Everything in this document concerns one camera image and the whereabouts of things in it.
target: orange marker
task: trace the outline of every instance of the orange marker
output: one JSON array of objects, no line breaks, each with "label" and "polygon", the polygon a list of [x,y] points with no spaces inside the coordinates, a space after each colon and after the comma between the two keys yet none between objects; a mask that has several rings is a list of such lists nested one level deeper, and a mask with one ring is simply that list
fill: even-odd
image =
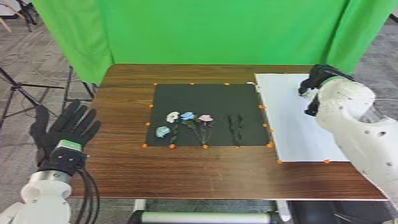
[{"label": "orange marker", "polygon": [[271,142],[269,144],[267,144],[267,148],[273,148],[274,147],[274,142]]}]

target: white paper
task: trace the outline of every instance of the white paper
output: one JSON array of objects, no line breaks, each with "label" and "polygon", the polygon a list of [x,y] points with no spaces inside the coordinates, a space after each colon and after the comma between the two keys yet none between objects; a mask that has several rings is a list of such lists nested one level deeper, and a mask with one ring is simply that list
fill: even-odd
[{"label": "white paper", "polygon": [[306,78],[308,74],[257,74],[280,160],[349,161],[333,134],[305,113],[312,101],[299,96],[299,86]]}]

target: gray carpet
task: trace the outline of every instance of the gray carpet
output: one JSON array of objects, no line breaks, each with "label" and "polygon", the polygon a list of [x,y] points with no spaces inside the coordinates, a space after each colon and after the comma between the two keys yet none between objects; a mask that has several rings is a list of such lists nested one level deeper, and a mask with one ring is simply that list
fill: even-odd
[{"label": "gray carpet", "polygon": [[[8,33],[0,26],[0,66],[6,68],[20,82],[65,85],[68,74],[68,61],[49,34],[45,25],[27,32],[22,20],[8,20],[15,33]],[[356,78],[376,90],[381,98],[398,99],[398,25],[386,22],[381,34],[363,56],[356,69]],[[31,88],[40,96],[42,90]],[[45,104],[59,113],[65,92],[52,90]],[[72,96],[88,98],[79,82],[74,83]],[[8,83],[0,80],[0,108],[6,106]],[[13,111],[29,107],[20,95],[15,99]],[[398,118],[397,103],[381,105],[381,110]],[[0,211],[20,201],[20,189],[36,170],[36,146],[29,136],[29,126],[35,122],[33,111],[11,117],[0,133]],[[102,200],[102,215],[99,223],[127,223],[134,208],[132,200]],[[72,200],[74,211],[81,200]],[[148,208],[154,211],[219,211],[219,212],[266,212],[273,210],[269,201],[200,201],[200,200],[150,200]]]}]

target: white flower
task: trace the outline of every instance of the white flower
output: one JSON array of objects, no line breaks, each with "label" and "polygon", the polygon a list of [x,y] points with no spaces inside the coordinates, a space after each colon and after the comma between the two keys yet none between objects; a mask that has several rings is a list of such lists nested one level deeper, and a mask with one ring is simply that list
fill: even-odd
[{"label": "white flower", "polygon": [[168,121],[170,123],[175,123],[175,121],[177,121],[177,119],[178,119],[178,116],[180,116],[180,113],[178,113],[177,111],[171,112],[170,115],[168,115],[166,121]]}]

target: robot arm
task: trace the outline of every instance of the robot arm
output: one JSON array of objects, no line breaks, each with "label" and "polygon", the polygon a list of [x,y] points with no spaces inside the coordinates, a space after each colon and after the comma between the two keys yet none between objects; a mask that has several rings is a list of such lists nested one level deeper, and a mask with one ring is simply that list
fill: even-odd
[{"label": "robot arm", "polygon": [[312,75],[299,90],[303,94],[319,88],[308,112],[315,112],[353,165],[398,208],[398,122],[374,113],[376,93],[333,67],[315,66]]},{"label": "robot arm", "polygon": [[[88,155],[83,151],[100,130],[100,122],[91,125],[97,112],[91,110],[86,115],[86,110],[88,107],[81,106],[81,102],[75,101],[56,120],[51,130],[47,130],[49,111],[42,106],[36,108],[36,123],[31,127],[31,135],[40,148],[40,169],[22,189],[26,203],[17,203],[0,214],[0,224],[70,223],[72,208],[67,202],[72,195],[70,181],[77,172],[88,177],[84,169]],[[93,180],[88,179],[88,186],[93,187]]]}]

